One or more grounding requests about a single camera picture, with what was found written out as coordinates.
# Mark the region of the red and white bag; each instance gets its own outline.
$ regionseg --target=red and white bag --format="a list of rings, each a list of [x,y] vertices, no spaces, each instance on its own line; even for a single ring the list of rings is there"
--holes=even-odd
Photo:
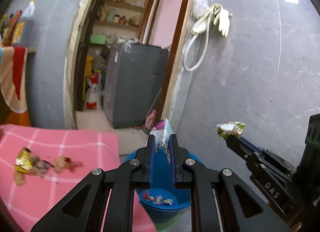
[[[101,87],[99,87],[99,74],[94,72],[86,78],[89,88],[85,98],[86,109],[101,109]]]

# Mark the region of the white bottle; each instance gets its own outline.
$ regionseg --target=white bottle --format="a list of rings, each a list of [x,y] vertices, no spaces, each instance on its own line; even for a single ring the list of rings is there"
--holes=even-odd
[[[17,21],[16,28],[12,36],[12,46],[29,47],[33,28],[33,16],[35,13],[35,1],[31,0],[28,7],[23,11]]]

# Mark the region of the gray washing machine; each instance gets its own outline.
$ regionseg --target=gray washing machine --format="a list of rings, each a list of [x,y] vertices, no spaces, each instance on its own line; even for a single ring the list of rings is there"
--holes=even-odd
[[[168,50],[157,46],[116,44],[111,49],[103,107],[113,128],[143,124],[162,86],[167,62]]]

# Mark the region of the floor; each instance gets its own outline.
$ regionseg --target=floor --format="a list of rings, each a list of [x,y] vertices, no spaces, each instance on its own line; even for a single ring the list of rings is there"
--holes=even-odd
[[[76,112],[79,130],[111,132],[119,138],[119,155],[127,155],[146,145],[148,135],[134,128],[113,129],[103,110],[85,109]]]

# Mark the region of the pink table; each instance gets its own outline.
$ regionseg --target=pink table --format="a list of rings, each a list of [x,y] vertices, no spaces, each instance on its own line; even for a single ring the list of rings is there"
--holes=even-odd
[[[42,218],[92,169],[111,170],[120,165],[118,137],[112,133],[78,130],[44,130],[16,125],[2,125],[0,140],[0,195],[11,215],[25,232]],[[83,162],[74,173],[50,170],[44,179],[26,176],[26,184],[16,186],[13,180],[15,156],[22,147],[51,163],[59,155]],[[136,194],[132,231],[156,232],[150,217],[139,204]]]

